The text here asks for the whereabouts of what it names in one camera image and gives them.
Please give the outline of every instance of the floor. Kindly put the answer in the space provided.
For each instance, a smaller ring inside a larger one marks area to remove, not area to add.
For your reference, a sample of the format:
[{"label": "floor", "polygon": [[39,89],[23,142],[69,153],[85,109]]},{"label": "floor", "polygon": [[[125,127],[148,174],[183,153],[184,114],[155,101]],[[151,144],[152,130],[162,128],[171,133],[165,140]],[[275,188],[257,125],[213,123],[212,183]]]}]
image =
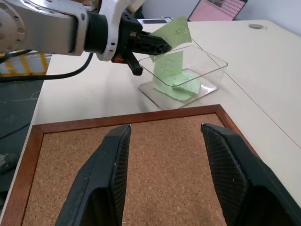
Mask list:
[{"label": "floor", "polygon": [[[0,83],[0,153],[20,156],[43,81]],[[0,212],[15,170],[0,174]]]}]

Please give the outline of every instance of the transparent box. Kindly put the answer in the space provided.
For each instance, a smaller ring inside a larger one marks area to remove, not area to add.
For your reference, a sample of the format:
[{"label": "transparent box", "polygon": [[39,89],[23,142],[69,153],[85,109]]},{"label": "transparent box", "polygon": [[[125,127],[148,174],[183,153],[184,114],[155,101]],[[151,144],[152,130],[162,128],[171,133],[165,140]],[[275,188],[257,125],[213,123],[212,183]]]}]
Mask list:
[{"label": "transparent box", "polygon": [[[176,73],[179,60],[182,68]],[[218,87],[210,77],[222,76],[222,69],[228,66],[224,60],[193,45],[160,55],[155,61],[150,57],[141,59],[139,64],[143,67],[142,77],[152,78],[139,90],[162,110],[181,108],[214,92]]]}]

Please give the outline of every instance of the cork board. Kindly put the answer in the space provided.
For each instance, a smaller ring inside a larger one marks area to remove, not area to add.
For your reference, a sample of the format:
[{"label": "cork board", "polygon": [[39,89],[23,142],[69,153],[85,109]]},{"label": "cork board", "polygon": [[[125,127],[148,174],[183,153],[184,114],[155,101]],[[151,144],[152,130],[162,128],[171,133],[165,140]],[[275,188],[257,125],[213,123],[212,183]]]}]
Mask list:
[{"label": "cork board", "polygon": [[102,120],[101,125],[105,126],[100,128],[95,120],[73,122],[69,126],[64,123],[37,126],[35,139],[27,144],[31,154],[35,148],[39,150],[31,187],[29,191],[19,187],[23,177],[18,180],[18,173],[3,220],[10,208],[22,204],[14,194],[18,191],[28,193],[24,214],[15,220],[7,217],[2,223],[7,223],[5,226],[55,225],[78,170],[103,137],[127,121],[132,123],[132,134],[123,226],[225,226],[200,125],[208,122],[240,131],[220,105],[188,109],[137,114],[130,118],[116,116],[117,121],[116,117],[110,117]]}]

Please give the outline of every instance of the yellow object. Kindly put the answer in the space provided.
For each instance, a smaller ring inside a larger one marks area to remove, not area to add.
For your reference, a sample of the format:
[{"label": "yellow object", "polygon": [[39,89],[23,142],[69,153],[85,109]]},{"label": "yellow object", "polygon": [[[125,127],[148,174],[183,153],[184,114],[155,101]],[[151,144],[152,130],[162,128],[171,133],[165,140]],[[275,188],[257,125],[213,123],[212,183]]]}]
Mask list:
[{"label": "yellow object", "polygon": [[0,65],[0,77],[46,75],[51,54],[32,51]]}]

